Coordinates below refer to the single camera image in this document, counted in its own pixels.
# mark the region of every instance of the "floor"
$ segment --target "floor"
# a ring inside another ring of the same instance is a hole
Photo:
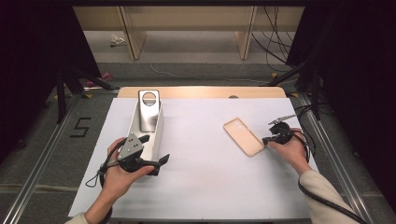
[[[86,32],[101,72],[113,75],[113,79],[108,81],[113,86],[257,86],[290,69],[276,58],[268,56],[254,39],[250,43],[248,58],[240,60],[232,32],[148,32],[143,52],[136,61],[131,61],[122,43],[110,47],[113,35],[123,38],[122,32]],[[268,46],[268,40],[262,33],[254,35],[265,47]],[[280,38],[284,45],[291,44],[288,34],[282,33]],[[278,44],[272,43],[270,50],[283,58]],[[297,97],[291,95],[295,93],[295,78],[286,81],[281,87],[290,93],[290,100],[297,107],[306,104],[309,97],[304,94]],[[56,92],[49,96],[47,107],[43,108],[24,139],[27,147],[16,148],[0,165],[2,220],[9,209],[20,211],[16,217],[18,223],[64,223],[69,219],[68,211],[101,132],[106,112],[112,99],[117,97],[116,91],[96,88],[87,88],[85,93],[82,96],[66,94],[69,113],[62,125],[56,124]],[[321,173],[347,202],[353,200],[346,189],[354,189],[358,193],[371,219],[369,223],[396,223],[395,213],[368,175],[359,156],[353,153],[332,110],[325,105],[320,109],[320,115],[319,125],[324,127],[332,144],[330,147],[338,156],[335,162],[341,162],[353,186],[346,186],[339,180],[340,174],[333,169],[334,159],[332,153],[329,154],[326,139],[318,137],[318,124],[309,115],[304,116],[301,123],[317,143],[315,160]],[[78,122],[80,126],[89,127],[88,131],[84,133],[77,130]],[[31,191],[25,189],[27,184],[32,185]],[[21,192],[26,192],[25,200],[19,198]],[[12,205],[17,200],[23,203],[15,209]],[[277,220],[276,223],[311,222]]]

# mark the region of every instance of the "human hand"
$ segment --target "human hand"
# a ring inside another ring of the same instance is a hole
[[[300,129],[292,128],[291,130],[297,131],[295,134],[303,138],[303,135],[299,133],[301,131]],[[282,159],[296,170],[298,175],[302,174],[304,171],[311,170],[305,158],[304,146],[296,137],[293,136],[285,145],[269,142],[268,146],[275,149]]]
[[[124,138],[119,138],[111,144],[107,149],[107,154],[116,146],[117,143],[122,141]],[[111,156],[110,160],[116,160],[119,156],[119,152],[116,150]],[[154,169],[153,166],[144,166],[139,170],[128,173],[119,166],[109,167],[106,171],[106,181],[103,185],[102,192],[107,194],[108,197],[113,200],[117,200],[119,197],[124,195],[129,187],[140,177],[147,175]]]

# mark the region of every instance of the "gray floor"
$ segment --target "gray floor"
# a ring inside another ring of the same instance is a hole
[[[273,73],[282,74],[275,72],[266,64],[265,53],[254,41],[251,42],[247,60],[241,61],[233,33],[149,32],[144,52],[137,61],[130,60],[125,47],[109,46],[113,34],[122,37],[120,32],[87,32],[86,36],[101,72],[110,72],[113,75],[109,83],[114,86],[258,86],[271,81]],[[255,36],[265,43],[261,33]],[[290,42],[286,35],[283,34],[282,38],[285,44]],[[282,55],[279,45],[272,44],[271,50],[278,56]],[[268,62],[275,69],[289,69],[273,57],[269,57]],[[286,92],[294,92],[294,79],[295,77],[281,87]],[[64,223],[68,219],[68,210],[91,158],[106,112],[112,99],[117,97],[115,92],[88,90],[87,93],[92,93],[89,95],[91,98],[77,97],[77,104],[65,124],[42,176],[35,185],[35,191],[26,204],[19,223]],[[0,165],[2,219],[19,194],[21,186],[29,178],[43,148],[46,147],[56,128],[57,103],[54,95],[55,93],[49,97],[47,101],[49,107],[43,108],[31,131],[25,137],[27,147],[15,149]],[[75,99],[76,96],[68,99],[68,102]],[[290,100],[294,106],[301,104],[300,97],[291,97]],[[353,148],[336,116],[327,106],[320,109],[320,115],[321,122],[367,205],[374,223],[396,223],[394,212],[364,165],[359,158],[353,156]],[[85,137],[73,138],[72,135],[82,134],[82,130],[75,130],[80,118],[91,118],[81,123],[90,129]],[[318,150],[315,160],[319,170],[347,199],[311,122],[304,117],[302,124],[316,138]],[[310,221],[278,221],[277,223],[310,223]]]

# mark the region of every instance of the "phone case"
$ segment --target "phone case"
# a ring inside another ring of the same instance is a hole
[[[241,119],[236,118],[225,123],[224,129],[249,157],[253,157],[264,149],[262,141],[250,131]]]

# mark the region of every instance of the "sleeve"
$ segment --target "sleeve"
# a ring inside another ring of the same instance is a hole
[[[84,217],[84,213],[78,213],[75,217],[68,220],[64,224],[89,224],[87,219]]]
[[[346,210],[353,212],[353,210],[344,202],[337,190],[332,184],[320,173],[309,170],[300,175],[300,184],[308,191],[326,199],[332,203],[336,203]],[[352,218],[330,208],[329,206],[319,203],[305,195],[305,201],[310,210],[310,216],[313,223],[358,223]]]

